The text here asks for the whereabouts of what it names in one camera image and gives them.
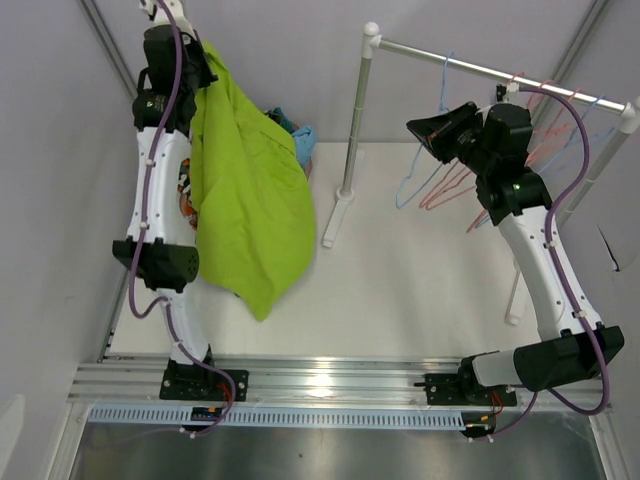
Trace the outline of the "teal green shorts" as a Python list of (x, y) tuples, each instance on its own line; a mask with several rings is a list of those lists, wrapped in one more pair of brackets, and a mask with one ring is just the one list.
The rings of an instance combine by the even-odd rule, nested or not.
[(265, 111), (265, 115), (289, 134), (293, 134), (298, 129), (297, 125), (286, 116), (280, 107), (275, 107)]

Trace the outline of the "orange grey camouflage shorts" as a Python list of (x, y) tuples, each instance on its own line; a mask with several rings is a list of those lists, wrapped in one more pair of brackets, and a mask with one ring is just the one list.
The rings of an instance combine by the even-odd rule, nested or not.
[(187, 220), (189, 226), (196, 231), (198, 226), (198, 213), (192, 203), (192, 184), (190, 159), (184, 159), (179, 166), (177, 191), (179, 194), (179, 210)]

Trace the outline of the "light blue shorts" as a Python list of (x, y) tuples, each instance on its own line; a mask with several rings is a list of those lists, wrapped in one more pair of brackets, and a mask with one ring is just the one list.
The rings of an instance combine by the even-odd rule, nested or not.
[(316, 144), (316, 132), (312, 126), (305, 125), (295, 130), (291, 136), (294, 141), (296, 159), (299, 165), (305, 168), (311, 161)]

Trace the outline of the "lime green shorts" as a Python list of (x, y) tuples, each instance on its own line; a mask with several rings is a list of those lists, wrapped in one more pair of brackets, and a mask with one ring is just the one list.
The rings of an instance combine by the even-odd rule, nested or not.
[(203, 47), (217, 79), (197, 93), (191, 121), (200, 275), (263, 321), (313, 260), (311, 188), (293, 137), (245, 95), (219, 52)]

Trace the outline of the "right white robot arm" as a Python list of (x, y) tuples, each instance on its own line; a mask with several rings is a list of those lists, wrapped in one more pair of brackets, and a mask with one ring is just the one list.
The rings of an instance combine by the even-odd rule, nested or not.
[(526, 160), (533, 133), (527, 109), (498, 103), (481, 112), (468, 102), (410, 120), (408, 130), (438, 161), (458, 160), (475, 176), (477, 198), (510, 247), (533, 303), (539, 342), (465, 358), (458, 395), (479, 403), (494, 386), (548, 390), (604, 374), (624, 345), (607, 327), (569, 265), (553, 204)]

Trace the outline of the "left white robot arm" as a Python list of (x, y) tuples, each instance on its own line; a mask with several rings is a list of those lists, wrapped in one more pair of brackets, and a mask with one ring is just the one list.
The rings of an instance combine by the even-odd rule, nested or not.
[(136, 197), (124, 239), (114, 257), (129, 271), (128, 301), (138, 319), (159, 310), (169, 332), (170, 359), (192, 366), (182, 388), (197, 400), (216, 390), (210, 345), (191, 310), (191, 284), (199, 255), (195, 234), (181, 210), (184, 163), (191, 154), (196, 94), (216, 81), (196, 37), (168, 24), (144, 34), (147, 66), (140, 72), (132, 105), (138, 145)]

